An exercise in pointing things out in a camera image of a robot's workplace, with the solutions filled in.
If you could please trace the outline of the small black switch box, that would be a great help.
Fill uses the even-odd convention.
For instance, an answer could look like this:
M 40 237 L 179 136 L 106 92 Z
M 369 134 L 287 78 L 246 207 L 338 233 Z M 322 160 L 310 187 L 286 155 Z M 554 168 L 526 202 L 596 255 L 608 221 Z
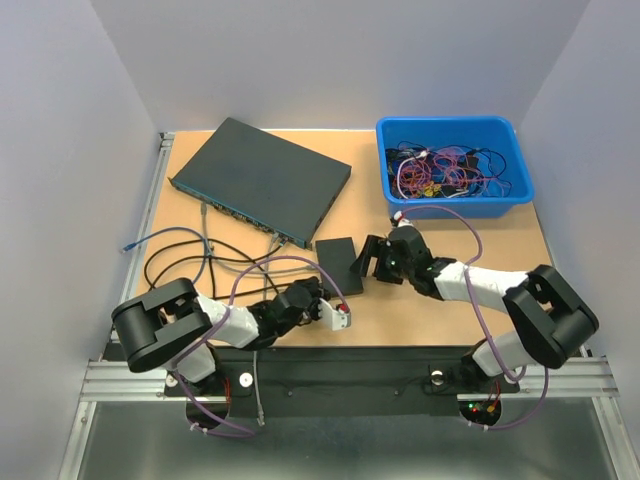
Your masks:
M 362 279 L 350 271 L 356 260 L 351 237 L 318 240 L 315 250 L 318 265 L 329 274 L 345 297 L 363 293 Z

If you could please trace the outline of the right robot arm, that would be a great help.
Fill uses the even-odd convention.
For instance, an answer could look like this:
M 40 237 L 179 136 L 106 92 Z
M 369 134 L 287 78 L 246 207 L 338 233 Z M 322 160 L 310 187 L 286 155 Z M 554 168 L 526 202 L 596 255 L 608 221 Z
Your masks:
M 408 282 L 426 297 L 468 302 L 476 313 L 488 308 L 510 318 L 512 331 L 485 336 L 454 368 L 455 381 L 465 389 L 482 390 L 497 377 L 530 365 L 557 370 L 600 327 L 594 312 L 554 267 L 498 271 L 435 256 L 409 224 L 386 237 L 368 236 L 350 269 L 381 282 Z

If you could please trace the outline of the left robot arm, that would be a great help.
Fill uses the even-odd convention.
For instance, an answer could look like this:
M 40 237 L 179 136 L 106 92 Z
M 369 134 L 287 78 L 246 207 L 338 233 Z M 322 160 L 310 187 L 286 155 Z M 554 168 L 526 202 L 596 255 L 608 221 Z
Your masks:
M 111 313 L 129 370 L 142 373 L 175 358 L 211 331 L 212 338 L 257 351 L 303 320 L 318 320 L 331 294 L 316 277 L 297 280 L 273 299 L 248 307 L 228 305 L 197 291 L 186 278 L 128 300 Z

